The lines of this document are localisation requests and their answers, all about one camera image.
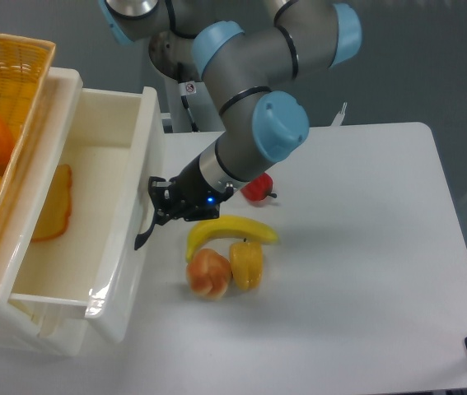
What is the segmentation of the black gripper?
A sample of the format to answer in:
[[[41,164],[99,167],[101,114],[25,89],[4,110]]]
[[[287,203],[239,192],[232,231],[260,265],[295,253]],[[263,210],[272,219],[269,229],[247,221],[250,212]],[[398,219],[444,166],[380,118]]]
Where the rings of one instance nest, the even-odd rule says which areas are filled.
[[[152,223],[163,226],[169,221],[205,221],[220,216],[220,205],[233,195],[233,185],[215,189],[203,177],[200,156],[193,159],[174,178],[151,176],[147,191],[154,206]]]

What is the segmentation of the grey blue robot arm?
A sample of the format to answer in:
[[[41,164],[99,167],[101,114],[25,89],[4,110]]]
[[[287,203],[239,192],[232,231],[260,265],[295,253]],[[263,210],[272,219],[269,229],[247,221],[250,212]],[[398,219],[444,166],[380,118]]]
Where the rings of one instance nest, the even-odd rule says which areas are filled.
[[[309,120],[277,84],[354,57],[362,44],[356,11],[329,1],[269,1],[273,24],[247,34],[221,21],[214,1],[103,1],[125,43],[160,33],[188,40],[192,63],[225,128],[181,172],[153,178],[153,223],[217,218],[235,191],[285,160],[307,138]]]

